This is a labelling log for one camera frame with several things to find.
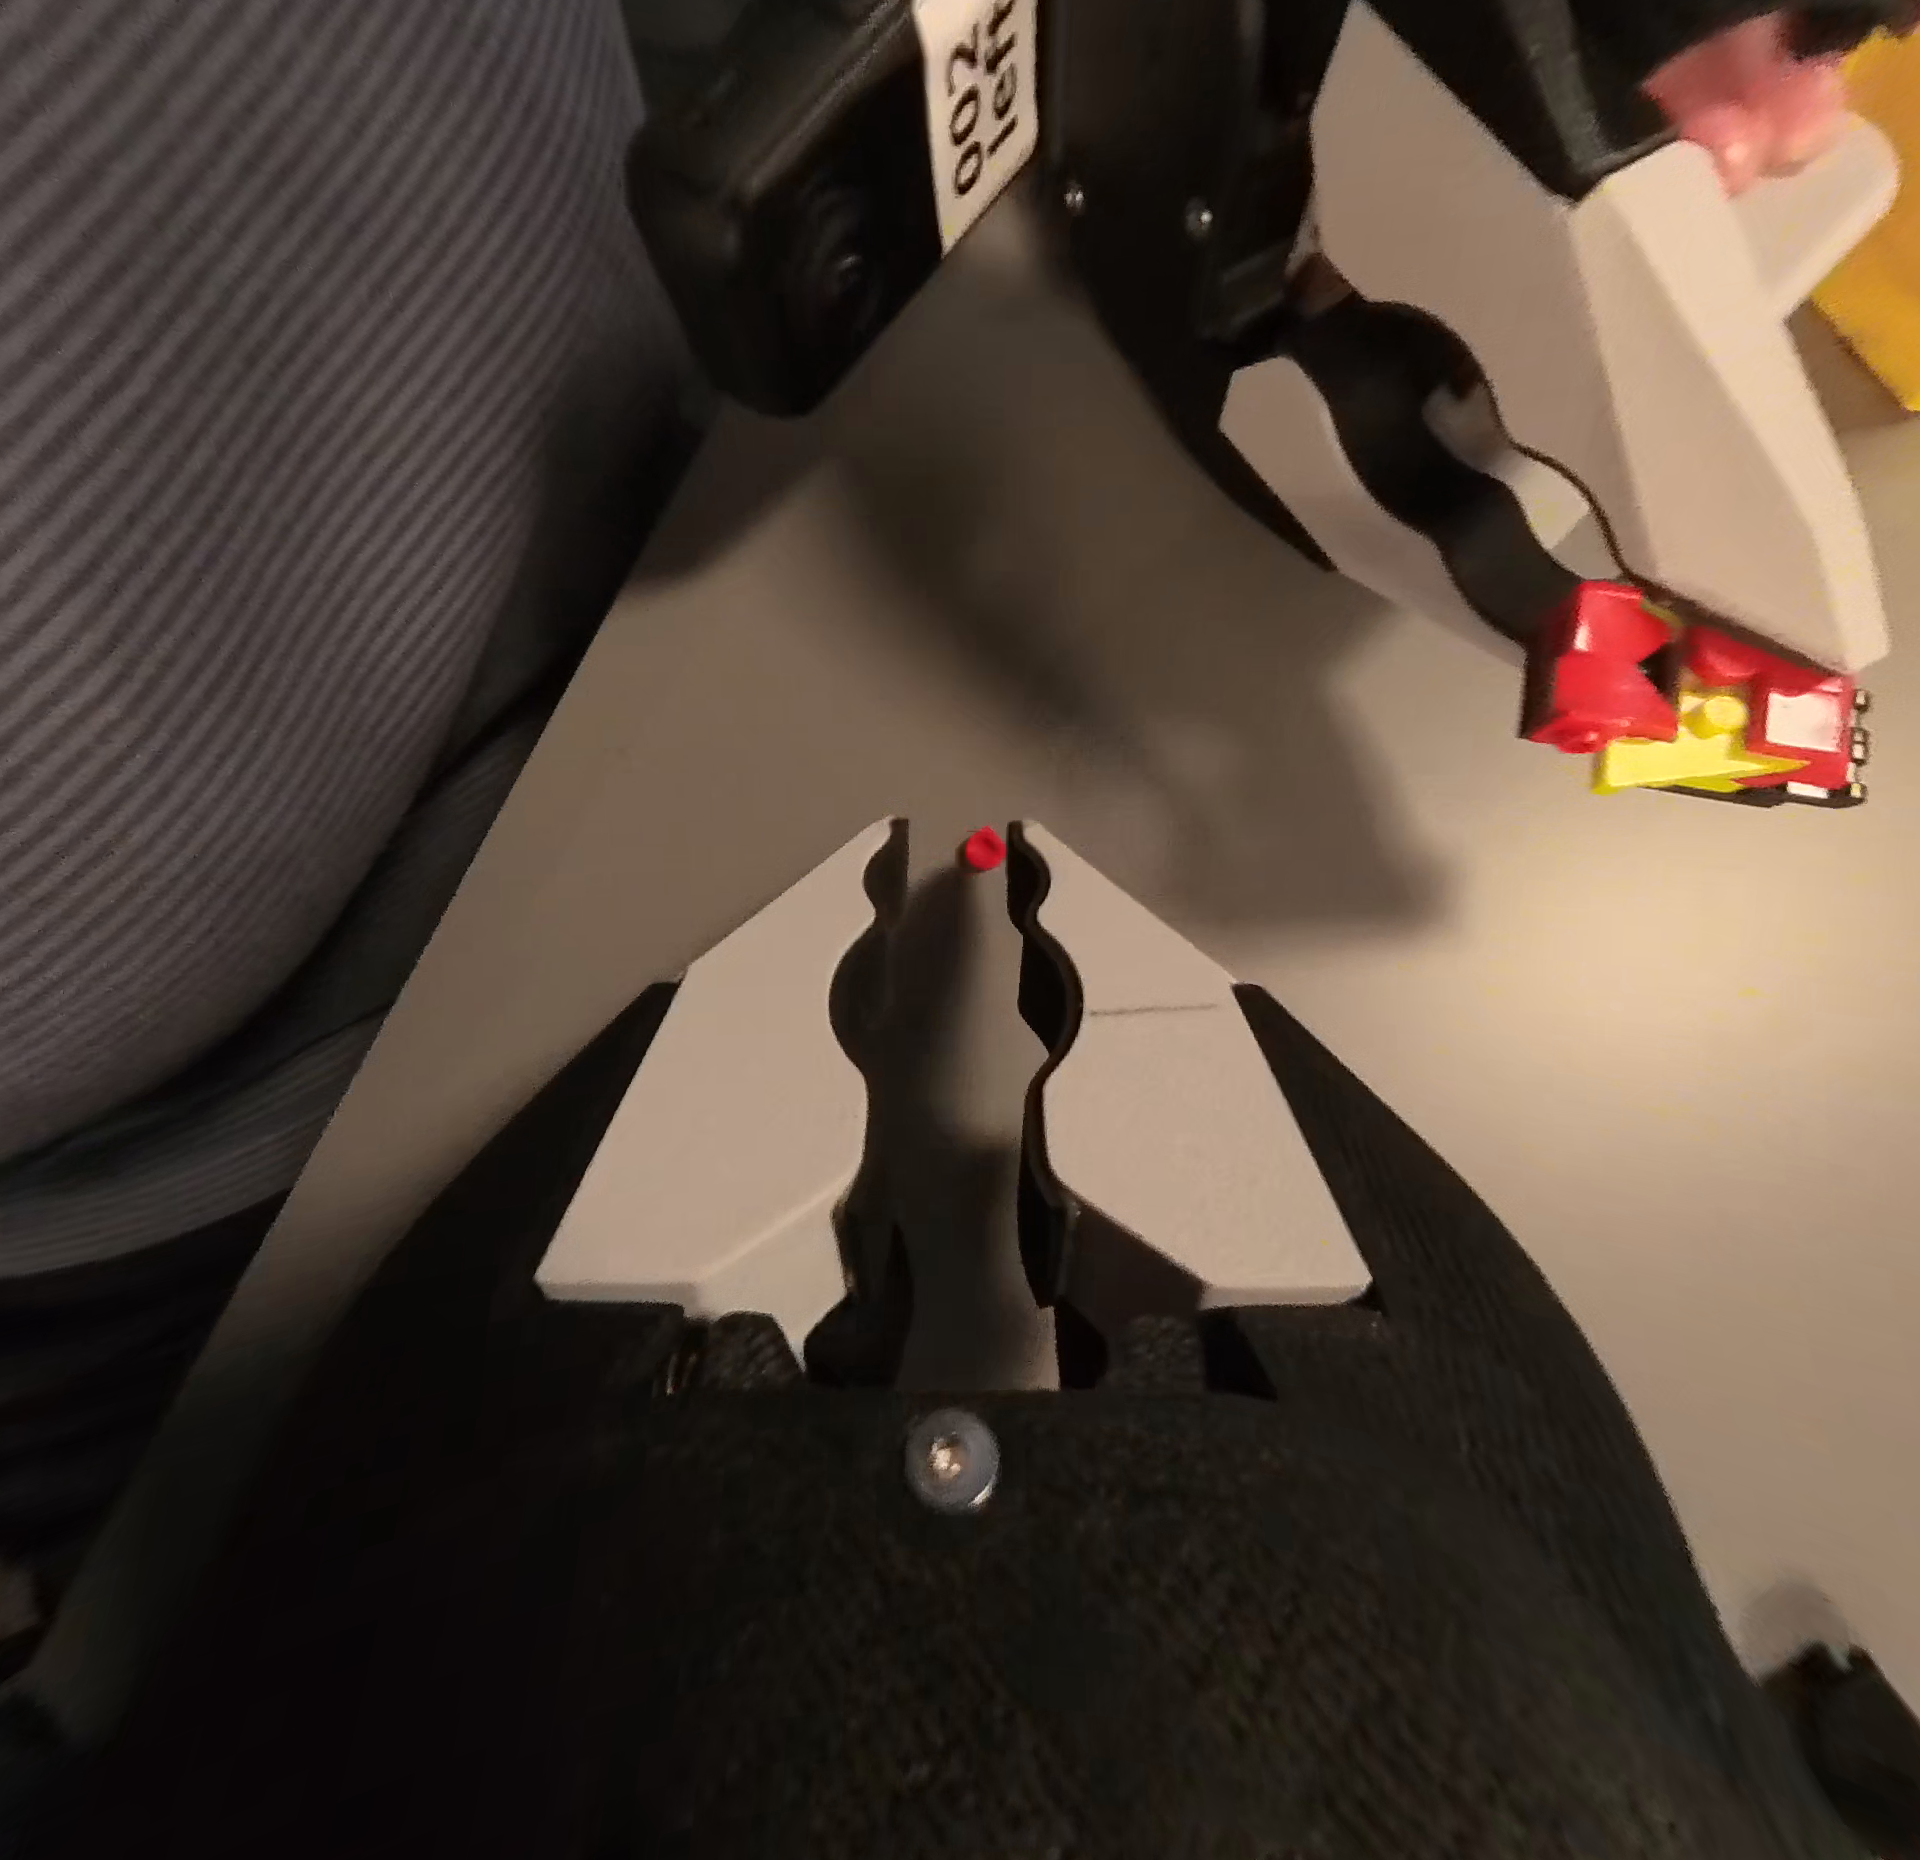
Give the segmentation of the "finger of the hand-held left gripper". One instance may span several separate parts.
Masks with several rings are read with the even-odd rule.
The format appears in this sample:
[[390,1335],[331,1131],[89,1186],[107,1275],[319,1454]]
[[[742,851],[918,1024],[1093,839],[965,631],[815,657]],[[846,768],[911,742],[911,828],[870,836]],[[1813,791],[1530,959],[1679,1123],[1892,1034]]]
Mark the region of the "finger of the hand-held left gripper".
[[1566,201],[1354,0],[1312,151],[1332,266],[1468,353],[1628,571],[1831,672],[1889,652],[1853,479],[1706,149]]
[[1335,576],[1520,672],[1521,649],[1468,608],[1432,540],[1357,481],[1324,397],[1298,364],[1239,368],[1221,410],[1221,435]]

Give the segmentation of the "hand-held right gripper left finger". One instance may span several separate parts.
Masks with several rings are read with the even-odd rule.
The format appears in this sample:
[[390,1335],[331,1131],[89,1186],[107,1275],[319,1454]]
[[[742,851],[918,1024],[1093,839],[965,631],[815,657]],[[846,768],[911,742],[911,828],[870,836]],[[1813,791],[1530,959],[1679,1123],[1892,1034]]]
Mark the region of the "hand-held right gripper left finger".
[[542,1255],[543,1299],[756,1316],[802,1358],[856,1288],[842,1214],[866,1158],[834,986],[904,880],[906,824],[883,817],[685,966]]

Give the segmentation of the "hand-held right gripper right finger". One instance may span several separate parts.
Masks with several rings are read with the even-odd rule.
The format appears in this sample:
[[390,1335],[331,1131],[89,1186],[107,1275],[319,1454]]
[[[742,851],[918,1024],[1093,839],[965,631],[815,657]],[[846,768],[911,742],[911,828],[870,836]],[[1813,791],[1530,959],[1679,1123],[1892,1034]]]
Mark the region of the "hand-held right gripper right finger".
[[1372,1275],[1241,984],[1062,836],[1007,832],[1021,1097],[1017,1241],[1034,1303],[1113,1342],[1142,1318],[1329,1308]]

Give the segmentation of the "yellow plastic bin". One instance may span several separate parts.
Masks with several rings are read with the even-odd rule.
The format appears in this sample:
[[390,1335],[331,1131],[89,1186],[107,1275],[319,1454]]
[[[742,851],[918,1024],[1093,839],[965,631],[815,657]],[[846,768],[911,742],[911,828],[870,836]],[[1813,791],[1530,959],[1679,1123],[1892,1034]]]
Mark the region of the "yellow plastic bin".
[[1918,32],[1871,39],[1846,62],[1853,111],[1899,166],[1886,214],[1816,287],[1813,306],[1885,395],[1918,412]]

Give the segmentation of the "red yellow lego body assembly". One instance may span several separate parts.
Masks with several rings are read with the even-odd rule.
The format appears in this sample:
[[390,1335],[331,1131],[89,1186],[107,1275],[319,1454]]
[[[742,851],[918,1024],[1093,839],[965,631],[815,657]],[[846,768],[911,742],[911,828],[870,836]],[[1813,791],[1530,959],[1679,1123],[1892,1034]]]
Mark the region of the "red yellow lego body assembly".
[[1596,796],[1848,812],[1866,798],[1866,713],[1848,672],[1591,579],[1530,644],[1521,736],[1582,761]]

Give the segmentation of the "person's left hand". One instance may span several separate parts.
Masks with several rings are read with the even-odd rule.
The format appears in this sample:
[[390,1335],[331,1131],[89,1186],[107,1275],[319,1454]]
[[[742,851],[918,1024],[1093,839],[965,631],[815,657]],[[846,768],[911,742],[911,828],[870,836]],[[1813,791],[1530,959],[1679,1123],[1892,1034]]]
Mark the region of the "person's left hand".
[[1804,168],[1848,119],[1843,57],[1803,49],[1799,21],[1778,12],[1679,53],[1641,90],[1729,198]]

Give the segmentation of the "person's leg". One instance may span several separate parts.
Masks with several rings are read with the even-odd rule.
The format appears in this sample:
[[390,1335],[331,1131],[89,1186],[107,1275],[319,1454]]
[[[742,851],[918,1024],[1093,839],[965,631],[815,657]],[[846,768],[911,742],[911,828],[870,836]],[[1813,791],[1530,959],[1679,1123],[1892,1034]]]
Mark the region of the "person's leg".
[[285,1194],[3,1284],[3,1557],[49,1621]]

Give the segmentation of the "person's torso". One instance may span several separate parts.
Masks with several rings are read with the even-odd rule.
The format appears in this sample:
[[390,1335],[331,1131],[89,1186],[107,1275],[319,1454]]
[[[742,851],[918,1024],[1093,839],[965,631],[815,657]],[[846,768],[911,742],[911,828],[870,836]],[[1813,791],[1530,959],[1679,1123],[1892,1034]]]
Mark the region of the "person's torso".
[[658,502],[620,0],[3,0],[4,1280],[300,1175]]

